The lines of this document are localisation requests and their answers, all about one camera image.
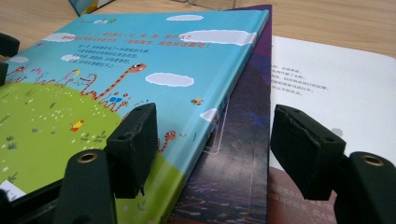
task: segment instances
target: giraffe illustration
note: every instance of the giraffe illustration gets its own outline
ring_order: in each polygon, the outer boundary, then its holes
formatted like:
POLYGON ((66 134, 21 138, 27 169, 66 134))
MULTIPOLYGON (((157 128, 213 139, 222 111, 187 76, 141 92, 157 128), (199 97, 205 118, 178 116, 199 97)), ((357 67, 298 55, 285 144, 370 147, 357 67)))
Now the giraffe illustration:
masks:
POLYGON ((163 148, 161 148, 161 149, 160 149, 161 140, 160 140, 160 138, 158 138, 158 150, 157 150, 157 152, 158 153, 164 152, 166 150, 166 148, 168 147, 169 141, 175 140, 175 138, 176 138, 176 132, 175 131, 167 132, 166 135, 165 135, 165 143, 163 143, 163 148))
POLYGON ((14 73, 22 73, 22 72, 24 72, 24 70, 26 70, 26 68, 27 68, 27 65, 20 66, 17 69, 15 69, 14 71, 8 73, 7 76, 14 74, 14 73))
MULTIPOLYGON (((23 72, 26 70, 26 68, 27 68, 27 65, 20 66, 20 67, 18 67, 17 69, 15 69, 14 71, 8 73, 8 74, 6 75, 6 77, 9 76, 9 75, 11 75, 11 74, 14 74, 14 73, 23 73, 23 72)), ((27 78, 26 76, 24 76, 24 77, 17 77, 17 78, 10 79, 10 80, 6 81, 6 83, 11 83, 11 82, 22 82, 22 81, 25 80, 26 78, 27 78)))
POLYGON ((145 69, 147 66, 144 63, 136 63, 134 65, 132 65, 131 67, 129 67, 124 73, 122 73, 122 75, 113 83, 111 84, 110 87, 108 87, 105 91, 103 91, 102 93, 100 93, 99 95, 97 95, 96 91, 89 91, 86 92, 86 90, 93 84, 93 82, 96 81, 97 79, 97 75, 96 74, 90 74, 90 76, 93 76, 92 80, 90 81, 90 83, 80 92, 80 95, 85 96, 85 95, 91 95, 93 100, 99 100, 102 97, 104 97, 106 94, 108 94, 109 92, 111 92, 111 90, 113 90, 117 85, 120 84, 120 82, 130 73, 138 73, 140 71, 142 71, 143 69, 145 69))

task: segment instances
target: illustrated book cover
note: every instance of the illustrated book cover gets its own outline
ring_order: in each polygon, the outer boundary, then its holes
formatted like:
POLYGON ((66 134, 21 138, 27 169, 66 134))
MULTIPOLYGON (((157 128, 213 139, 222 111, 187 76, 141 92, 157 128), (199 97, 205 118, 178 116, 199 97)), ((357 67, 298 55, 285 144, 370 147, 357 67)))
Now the illustrated book cover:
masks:
POLYGON ((83 14, 91 13, 114 0, 69 0, 70 5, 81 16, 83 14))
POLYGON ((268 10, 86 14, 12 57, 0 87, 0 179, 25 193, 64 175, 133 108, 155 103, 158 154, 146 195, 119 223, 169 217, 227 105, 268 10))
POLYGON ((267 223, 270 17, 168 223, 267 223))
MULTIPOLYGON (((366 151, 396 164, 396 60, 357 49, 273 37, 271 120, 276 104, 304 111, 346 141, 345 154, 366 151)), ((336 223, 329 201, 305 200, 270 154, 269 220, 336 223)))

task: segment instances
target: white cloud illustration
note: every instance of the white cloud illustration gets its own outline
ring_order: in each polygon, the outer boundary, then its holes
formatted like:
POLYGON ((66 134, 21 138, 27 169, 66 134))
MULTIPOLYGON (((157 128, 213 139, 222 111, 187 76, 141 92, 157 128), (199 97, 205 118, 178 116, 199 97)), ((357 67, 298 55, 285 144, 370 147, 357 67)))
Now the white cloud illustration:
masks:
POLYGON ((73 62, 79 59, 77 55, 74 54, 66 54, 62 58, 62 60, 67 61, 67 62, 73 62))
POLYGON ((95 24, 106 24, 107 20, 94 21, 95 24))
POLYGON ((12 57, 9 60, 14 62, 14 63, 26 63, 27 61, 29 61, 28 58, 22 57, 22 56, 12 57))
POLYGON ((146 81, 161 86, 188 87, 194 83, 191 77, 180 76, 172 73, 153 73, 146 77, 146 81))
POLYGON ((202 30, 191 31, 180 35, 180 39, 185 42, 201 42, 201 43, 215 43, 215 44, 235 44, 244 46, 251 44, 255 38, 256 33, 248 33, 239 30, 202 30))
POLYGON ((200 114, 200 117, 202 119, 205 119, 206 121, 212 122, 214 118, 217 118, 219 116, 218 110, 216 108, 212 108, 202 114, 200 114))
POLYGON ((169 17, 167 21, 200 21, 204 17, 198 15, 179 15, 174 17, 169 17))
POLYGON ((52 42, 67 42, 75 39, 75 35, 70 35, 68 33, 56 33, 52 35, 48 35, 43 40, 52 41, 52 42))

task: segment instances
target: colorful illustration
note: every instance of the colorful illustration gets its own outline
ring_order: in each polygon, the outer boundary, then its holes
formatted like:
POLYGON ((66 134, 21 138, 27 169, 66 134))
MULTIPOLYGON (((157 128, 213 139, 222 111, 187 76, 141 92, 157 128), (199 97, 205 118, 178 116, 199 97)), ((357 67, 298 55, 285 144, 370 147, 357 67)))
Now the colorful illustration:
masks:
POLYGON ((57 181, 71 156, 104 148, 133 108, 155 103, 158 154, 146 195, 116 203, 119 223, 164 222, 267 17, 84 15, 43 38, 8 60, 11 72, 0 88, 0 181, 26 193, 57 181))

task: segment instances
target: children's picture book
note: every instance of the children's picture book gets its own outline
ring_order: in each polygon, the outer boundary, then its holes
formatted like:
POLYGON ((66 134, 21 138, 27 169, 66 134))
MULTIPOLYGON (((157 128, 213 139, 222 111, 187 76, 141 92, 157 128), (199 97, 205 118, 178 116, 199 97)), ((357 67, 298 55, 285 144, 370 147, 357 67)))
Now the children's picture book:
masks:
POLYGON ((114 0, 69 0, 70 5, 81 16, 83 14, 91 13, 114 0))
POLYGON ((30 193, 155 103, 158 153, 119 223, 165 222, 269 18, 268 10, 86 14, 10 58, 0 87, 0 179, 30 193))
POLYGON ((267 223, 272 7, 168 223, 267 223))

